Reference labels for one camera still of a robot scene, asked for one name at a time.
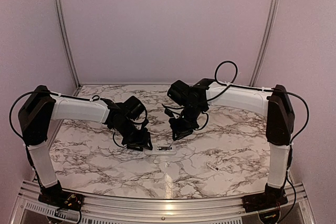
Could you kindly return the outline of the white remote control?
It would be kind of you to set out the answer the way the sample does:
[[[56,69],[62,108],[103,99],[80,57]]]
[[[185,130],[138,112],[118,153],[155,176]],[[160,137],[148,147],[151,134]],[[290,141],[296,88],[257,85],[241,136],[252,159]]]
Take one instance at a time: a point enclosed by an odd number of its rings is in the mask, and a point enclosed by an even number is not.
[[[154,145],[153,150],[146,150],[144,153],[146,155],[173,156],[176,154],[176,149],[173,146]]]

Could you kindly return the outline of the white battery cover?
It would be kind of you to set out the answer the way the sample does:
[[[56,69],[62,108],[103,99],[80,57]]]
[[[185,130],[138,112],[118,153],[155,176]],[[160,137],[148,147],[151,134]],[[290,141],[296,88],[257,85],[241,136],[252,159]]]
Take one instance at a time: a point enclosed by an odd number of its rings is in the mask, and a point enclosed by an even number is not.
[[[206,165],[214,171],[219,171],[219,168],[211,162],[207,162]]]

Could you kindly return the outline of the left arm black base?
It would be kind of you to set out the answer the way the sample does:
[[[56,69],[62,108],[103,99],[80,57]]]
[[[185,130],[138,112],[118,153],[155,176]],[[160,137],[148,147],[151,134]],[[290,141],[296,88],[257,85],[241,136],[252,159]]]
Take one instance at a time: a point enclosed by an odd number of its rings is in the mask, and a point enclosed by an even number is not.
[[[74,211],[80,211],[84,195],[79,193],[71,193],[69,191],[64,191],[59,180],[52,183],[51,186],[45,186],[39,175],[36,174],[37,181],[40,188],[40,194],[38,196],[38,201],[52,205],[60,209],[69,209]]]

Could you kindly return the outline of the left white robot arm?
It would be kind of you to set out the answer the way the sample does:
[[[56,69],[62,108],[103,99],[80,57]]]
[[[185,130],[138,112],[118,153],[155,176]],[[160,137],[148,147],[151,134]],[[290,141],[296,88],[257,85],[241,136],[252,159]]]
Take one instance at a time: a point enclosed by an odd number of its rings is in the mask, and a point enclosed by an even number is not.
[[[53,120],[79,120],[101,123],[122,136],[122,145],[131,150],[152,150],[148,120],[138,122],[147,114],[143,103],[135,96],[124,102],[113,102],[98,95],[90,99],[72,97],[48,90],[39,85],[34,91],[22,94],[14,101],[27,100],[18,111],[20,132],[13,132],[23,140],[27,157],[34,169],[40,191],[54,205],[66,202],[66,193],[56,177],[47,147],[48,131]]]

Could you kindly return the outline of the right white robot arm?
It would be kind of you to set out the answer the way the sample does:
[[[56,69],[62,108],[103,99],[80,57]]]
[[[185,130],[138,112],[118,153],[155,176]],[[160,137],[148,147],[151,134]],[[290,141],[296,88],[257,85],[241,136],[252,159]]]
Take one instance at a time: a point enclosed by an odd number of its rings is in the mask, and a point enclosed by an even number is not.
[[[294,132],[295,112],[290,97],[301,96],[289,92],[282,85],[257,88],[235,85],[233,81],[219,82],[217,77],[203,78],[194,85],[177,80],[171,84],[167,96],[178,104],[165,106],[169,116],[172,139],[180,140],[201,129],[197,120],[210,105],[228,106],[264,116],[266,139],[270,146],[269,175],[260,203],[271,207],[283,193],[292,160],[292,143],[302,132]]]

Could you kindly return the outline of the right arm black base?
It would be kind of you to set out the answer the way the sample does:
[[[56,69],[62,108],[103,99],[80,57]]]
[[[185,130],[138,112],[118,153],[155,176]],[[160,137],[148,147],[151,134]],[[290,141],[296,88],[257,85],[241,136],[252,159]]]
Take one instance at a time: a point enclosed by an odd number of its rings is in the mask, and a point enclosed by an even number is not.
[[[284,190],[287,178],[288,173],[285,174],[284,182],[280,188],[272,187],[270,183],[267,182],[264,192],[243,196],[242,201],[245,211],[260,211],[287,204],[288,199]]]

